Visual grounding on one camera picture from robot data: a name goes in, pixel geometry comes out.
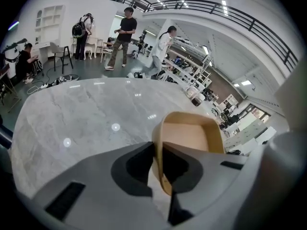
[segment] wall shelf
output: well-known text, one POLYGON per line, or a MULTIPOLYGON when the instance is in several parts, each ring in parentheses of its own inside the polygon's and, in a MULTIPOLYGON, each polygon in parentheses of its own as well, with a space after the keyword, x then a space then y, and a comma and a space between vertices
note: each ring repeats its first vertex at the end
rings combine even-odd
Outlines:
POLYGON ((35 27, 36 44, 55 41, 59 38, 64 9, 64 5, 55 5, 38 11, 35 27))

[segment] man in black t-shirt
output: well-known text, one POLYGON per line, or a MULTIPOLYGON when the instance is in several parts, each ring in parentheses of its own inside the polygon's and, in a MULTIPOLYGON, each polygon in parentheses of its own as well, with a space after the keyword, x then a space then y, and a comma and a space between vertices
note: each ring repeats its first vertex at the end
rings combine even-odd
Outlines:
POLYGON ((31 77, 33 71, 33 62, 37 60, 38 56, 31 57, 32 44, 25 45, 24 50, 20 52, 16 61, 16 77, 18 81, 23 81, 25 84, 31 83, 33 78, 31 77))
POLYGON ((120 45, 122 45, 123 47, 123 55, 124 55, 122 66, 123 67, 126 66, 128 45, 131 40, 132 34, 135 33, 135 29, 137 26, 136 19, 132 17, 133 11, 134 11, 133 8, 130 7, 124 10, 126 17, 121 20, 120 29, 114 31, 114 33, 118 32, 119 35, 113 45, 113 52, 108 65, 105 67, 106 70, 114 70, 116 55, 120 45))

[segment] black pants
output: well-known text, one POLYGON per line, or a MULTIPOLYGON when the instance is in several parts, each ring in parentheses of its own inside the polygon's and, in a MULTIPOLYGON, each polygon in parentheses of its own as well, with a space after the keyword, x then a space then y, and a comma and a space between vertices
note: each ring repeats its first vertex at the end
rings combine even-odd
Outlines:
POLYGON ((85 32, 83 37, 80 37, 77 39, 77 48, 76 48, 76 54, 75 54, 75 59, 84 59, 84 48, 86 44, 86 39, 87 39, 88 33, 85 32))

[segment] black slot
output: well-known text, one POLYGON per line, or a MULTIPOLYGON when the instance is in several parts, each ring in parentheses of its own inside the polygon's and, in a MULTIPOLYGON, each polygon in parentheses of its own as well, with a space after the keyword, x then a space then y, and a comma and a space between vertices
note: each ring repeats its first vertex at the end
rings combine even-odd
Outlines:
POLYGON ((229 162, 229 161, 223 161, 223 162, 221 162, 221 165, 235 169, 235 170, 241 170, 243 168, 243 164, 233 163, 233 162, 229 162))
POLYGON ((73 204, 77 201, 85 185, 71 182, 53 202, 45 209, 50 215, 58 220, 63 220, 73 204))

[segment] marble table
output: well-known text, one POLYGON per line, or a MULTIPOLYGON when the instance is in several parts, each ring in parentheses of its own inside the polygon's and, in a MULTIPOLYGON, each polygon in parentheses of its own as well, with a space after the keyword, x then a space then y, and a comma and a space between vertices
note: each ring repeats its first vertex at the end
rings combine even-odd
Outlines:
POLYGON ((207 114, 177 84, 156 80, 80 80, 30 95, 12 141, 17 189, 32 198, 86 157, 151 141, 153 128, 172 111, 207 114))

